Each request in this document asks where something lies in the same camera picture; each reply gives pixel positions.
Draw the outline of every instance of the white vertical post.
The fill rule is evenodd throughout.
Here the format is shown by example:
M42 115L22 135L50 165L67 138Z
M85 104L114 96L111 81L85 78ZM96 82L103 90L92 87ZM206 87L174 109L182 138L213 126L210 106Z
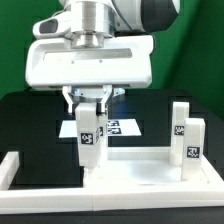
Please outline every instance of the white vertical post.
M205 122L203 119L185 120L183 181L199 181L204 150Z
M75 110L79 164L87 168L99 165L101 157L99 118L96 103L80 103Z
M184 143L184 122L189 117L189 103L174 102L172 116L170 164L181 166Z
M100 125L100 145L101 145L101 161L103 165L108 160L108 135L107 135L108 115L99 116Z
M8 152L0 165L0 191L8 190L19 168L19 153Z

